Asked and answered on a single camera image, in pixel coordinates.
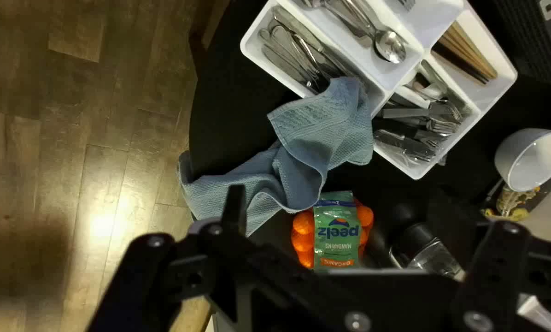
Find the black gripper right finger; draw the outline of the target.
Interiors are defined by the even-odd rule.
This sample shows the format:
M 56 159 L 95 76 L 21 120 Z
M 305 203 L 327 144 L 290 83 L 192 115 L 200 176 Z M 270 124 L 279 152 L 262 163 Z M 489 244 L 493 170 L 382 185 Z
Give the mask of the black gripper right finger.
M 452 301 L 460 332 L 550 332 L 551 242 L 496 222 L 482 240 Z

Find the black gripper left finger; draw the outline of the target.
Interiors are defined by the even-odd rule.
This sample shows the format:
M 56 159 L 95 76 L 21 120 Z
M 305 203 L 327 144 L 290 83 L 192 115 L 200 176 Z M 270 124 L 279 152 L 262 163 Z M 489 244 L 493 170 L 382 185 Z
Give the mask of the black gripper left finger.
M 207 297 L 237 332 L 259 332 L 253 295 L 270 249 L 242 233 L 246 212 L 246 188 L 235 185 L 224 214 L 194 223 L 183 240 L 167 233 L 135 238 L 87 332 L 168 332 L 194 297 Z

